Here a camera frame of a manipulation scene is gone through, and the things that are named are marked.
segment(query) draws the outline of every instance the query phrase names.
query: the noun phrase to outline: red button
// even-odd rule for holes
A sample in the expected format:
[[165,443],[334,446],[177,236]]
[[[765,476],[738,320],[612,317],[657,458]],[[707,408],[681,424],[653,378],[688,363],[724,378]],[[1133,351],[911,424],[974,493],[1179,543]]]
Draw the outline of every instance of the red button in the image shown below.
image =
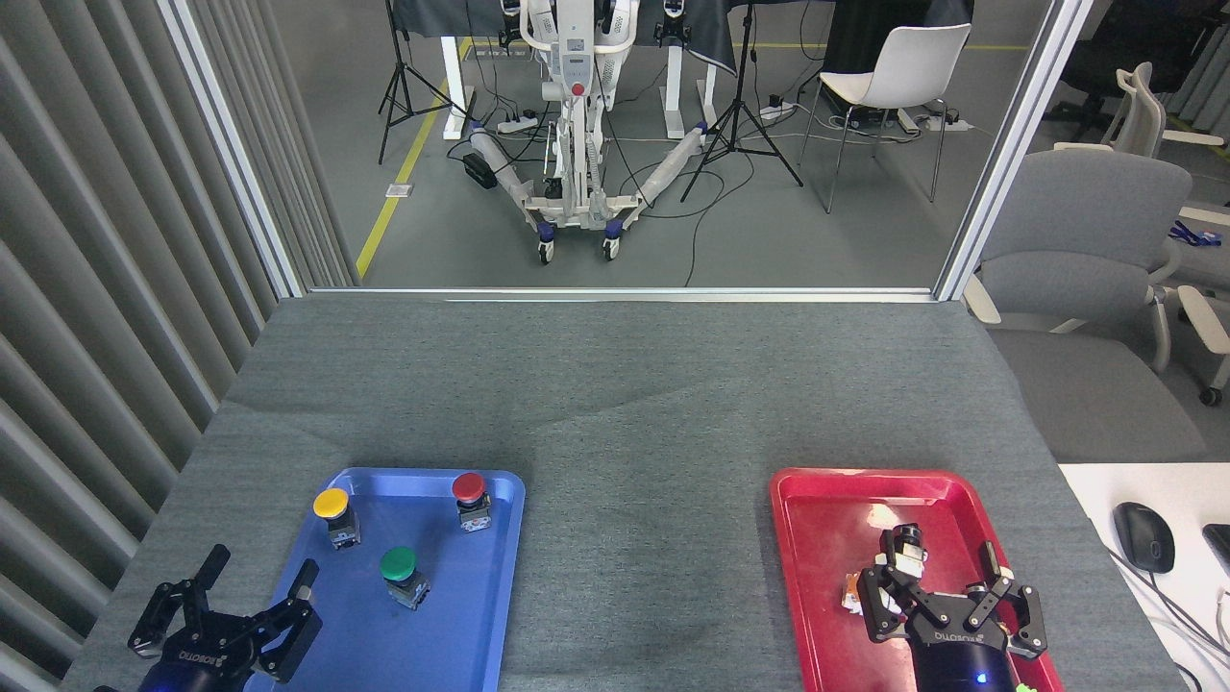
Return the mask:
[[453,497],[461,503],[474,503],[487,492],[487,482],[476,473],[464,473],[453,482]]

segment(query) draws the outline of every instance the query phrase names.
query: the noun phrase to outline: blue tray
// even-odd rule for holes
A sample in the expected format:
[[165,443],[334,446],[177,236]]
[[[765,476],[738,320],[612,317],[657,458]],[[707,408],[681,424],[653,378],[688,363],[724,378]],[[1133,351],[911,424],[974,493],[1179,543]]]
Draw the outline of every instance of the blue tray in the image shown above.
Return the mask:
[[[255,675],[245,692],[496,690],[525,486],[507,472],[478,472],[492,526],[465,533],[453,498],[462,473],[352,468],[321,487],[351,494],[363,542],[335,551],[309,510],[274,595],[312,558],[320,565],[312,604],[323,627],[288,685]],[[395,602],[380,576],[380,558],[396,546],[418,554],[432,585],[417,611]]]

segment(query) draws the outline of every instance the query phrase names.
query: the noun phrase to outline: chair armrest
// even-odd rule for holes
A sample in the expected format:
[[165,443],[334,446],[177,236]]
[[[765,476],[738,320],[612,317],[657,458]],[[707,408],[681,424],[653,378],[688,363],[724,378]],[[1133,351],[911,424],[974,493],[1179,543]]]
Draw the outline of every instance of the chair armrest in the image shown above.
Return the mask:
[[[1226,216],[1226,222],[1230,222],[1230,215]],[[1149,272],[1150,284],[1161,283],[1164,278],[1168,278],[1170,274],[1175,273],[1178,264],[1183,263],[1183,254],[1178,251],[1178,242],[1166,240],[1166,243],[1162,246],[1166,248],[1166,263]]]
[[986,286],[983,285],[977,274],[970,274],[969,280],[966,281],[966,289],[961,293],[961,301],[983,323],[1000,323],[1004,321],[1004,317],[999,313],[999,307],[995,306],[995,300],[991,300],[991,294],[986,291]]
[[1215,134],[1202,134],[1199,132],[1183,132],[1181,129],[1162,130],[1161,138],[1166,141],[1183,141],[1184,144],[1204,144],[1205,146],[1224,146],[1226,140]]
[[1191,285],[1180,285],[1178,301],[1196,327],[1196,333],[1204,342],[1204,348],[1218,356],[1230,355],[1230,334],[1226,333],[1226,327],[1221,324],[1221,320],[1204,295]]
[[1095,151],[1114,151],[1111,146],[1106,144],[1090,144],[1087,141],[1055,141],[1052,147],[1055,151],[1061,151],[1064,149],[1092,149]]
[[1218,225],[1230,225],[1230,213],[1213,211],[1210,209],[1200,209],[1198,206],[1183,206],[1178,210],[1178,215],[1184,219],[1192,219],[1204,222],[1215,222]]

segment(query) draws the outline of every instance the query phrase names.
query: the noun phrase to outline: robotic arm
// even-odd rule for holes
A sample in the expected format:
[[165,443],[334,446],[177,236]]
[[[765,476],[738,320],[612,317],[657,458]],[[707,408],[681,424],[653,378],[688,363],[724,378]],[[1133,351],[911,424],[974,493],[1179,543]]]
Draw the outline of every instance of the robotic arm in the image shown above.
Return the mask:
[[[1016,584],[1012,570],[999,564],[991,543],[982,546],[990,579],[967,586],[964,595],[929,594],[919,586],[927,554],[916,524],[884,531],[881,551],[859,574],[863,624],[872,642],[907,639],[919,692],[1017,690],[1007,654],[1036,659],[1047,650],[1042,604],[1037,590]],[[995,612],[1004,601],[1016,612],[1016,633]]]
[[[128,638],[128,648],[138,656],[159,656],[138,692],[240,692],[256,671],[278,682],[290,681],[321,628],[309,601],[320,568],[304,560],[283,601],[240,617],[209,610],[207,592],[229,559],[226,547],[216,545],[196,576],[154,590]],[[166,637],[181,608],[183,628]],[[279,638],[280,644],[266,649]],[[116,691],[98,687],[95,692]]]

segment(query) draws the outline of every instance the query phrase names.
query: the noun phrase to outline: green button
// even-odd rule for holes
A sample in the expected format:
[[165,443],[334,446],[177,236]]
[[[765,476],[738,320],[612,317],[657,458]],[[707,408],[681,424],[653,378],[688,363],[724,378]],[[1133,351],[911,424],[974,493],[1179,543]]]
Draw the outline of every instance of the green button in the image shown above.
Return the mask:
[[415,574],[418,557],[405,546],[399,546],[380,558],[380,574],[389,581],[406,581]]

